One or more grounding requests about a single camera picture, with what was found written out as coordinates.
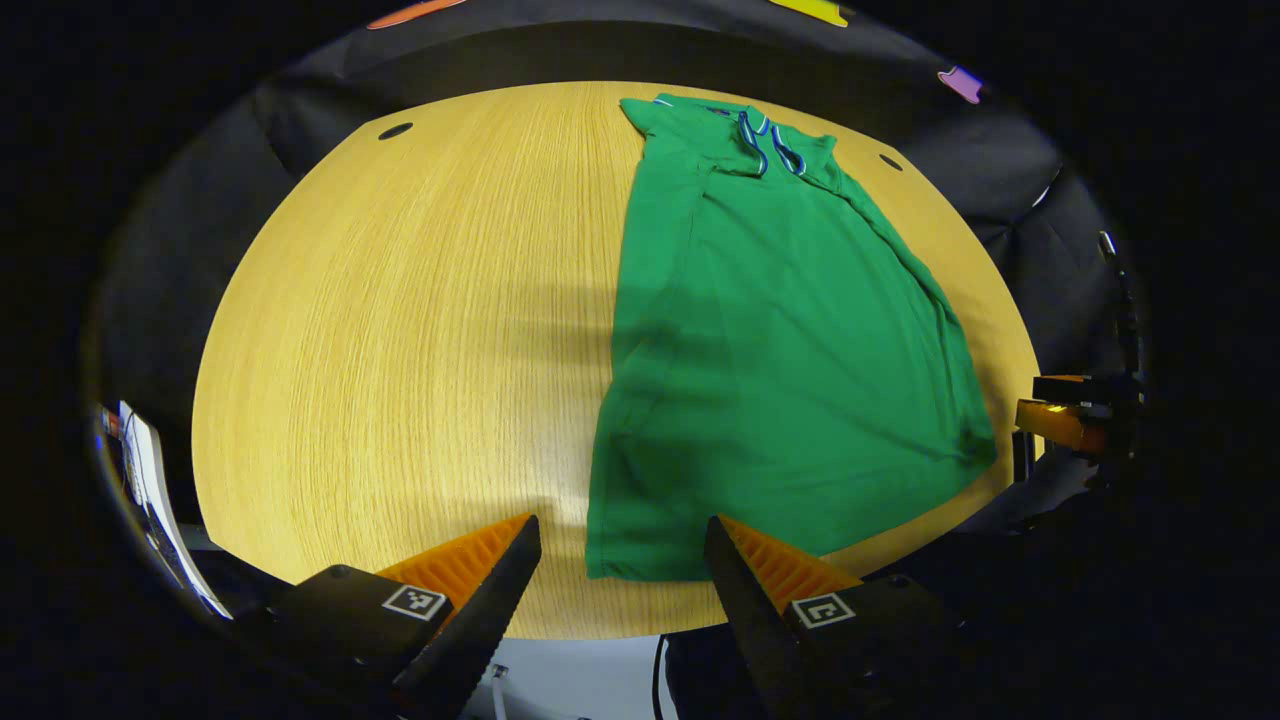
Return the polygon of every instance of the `yellow sticker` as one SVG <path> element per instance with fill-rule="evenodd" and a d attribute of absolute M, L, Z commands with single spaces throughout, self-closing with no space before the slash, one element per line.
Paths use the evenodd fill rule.
<path fill-rule="evenodd" d="M 831 0 L 769 0 L 769 3 L 818 18 L 824 23 L 849 27 L 849 20 L 840 15 L 840 5 L 836 5 Z"/>

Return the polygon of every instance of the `wood grain surface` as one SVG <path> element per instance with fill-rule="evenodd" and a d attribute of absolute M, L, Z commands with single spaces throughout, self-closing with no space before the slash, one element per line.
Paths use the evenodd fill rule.
<path fill-rule="evenodd" d="M 509 635 L 723 621 L 710 583 L 589 582 L 582 560 L 622 224 L 644 147 L 618 100 L 663 91 L 745 101 L 623 82 L 512 87 L 369 123 L 307 174 L 241 261 L 205 347 L 192 461 L 210 537 L 300 582 L 333 562 L 376 571 L 532 510 L 543 561 Z M 751 102 L 838 138 L 840 164 L 960 316 L 1000 443 L 997 464 L 952 501 L 828 556 L 861 575 L 1010 482 L 1009 433 L 1036 359 L 987 254 L 901 154 Z"/>

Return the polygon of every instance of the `white cable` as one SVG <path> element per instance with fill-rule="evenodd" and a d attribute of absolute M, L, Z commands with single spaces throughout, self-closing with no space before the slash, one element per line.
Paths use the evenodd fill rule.
<path fill-rule="evenodd" d="M 493 717 L 494 720 L 507 720 L 507 706 L 502 701 L 502 676 L 507 669 L 502 665 L 494 667 L 493 679 L 489 682 L 493 688 Z"/>

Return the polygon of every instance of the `round table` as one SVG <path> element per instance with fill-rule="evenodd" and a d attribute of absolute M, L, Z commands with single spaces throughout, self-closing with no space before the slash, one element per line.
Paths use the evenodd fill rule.
<path fill-rule="evenodd" d="M 378 571 L 531 510 L 543 560 L 508 635 L 724 620 L 710 583 L 588 580 L 582 559 L 623 217 L 644 147 L 618 100 L 659 92 L 750 102 L 836 136 L 841 167 L 964 325 L 998 460 L 947 503 L 827 559 L 870 573 L 1011 482 L 1015 404 L 1038 374 L 1030 341 L 983 247 L 901 154 L 723 92 L 570 82 L 367 123 L 275 210 L 218 307 L 196 386 L 192 462 L 214 542 L 297 583 L 334 562 Z"/>

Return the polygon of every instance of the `purple sticker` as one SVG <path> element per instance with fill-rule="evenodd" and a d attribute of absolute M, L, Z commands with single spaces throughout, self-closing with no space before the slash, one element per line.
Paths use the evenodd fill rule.
<path fill-rule="evenodd" d="M 969 70 L 961 68 L 960 65 L 956 65 L 945 73 L 938 73 L 938 79 L 942 81 L 942 85 L 955 90 L 960 94 L 960 97 L 964 97 L 969 102 L 974 105 L 979 102 L 978 91 L 982 90 L 982 81 L 969 74 Z"/>

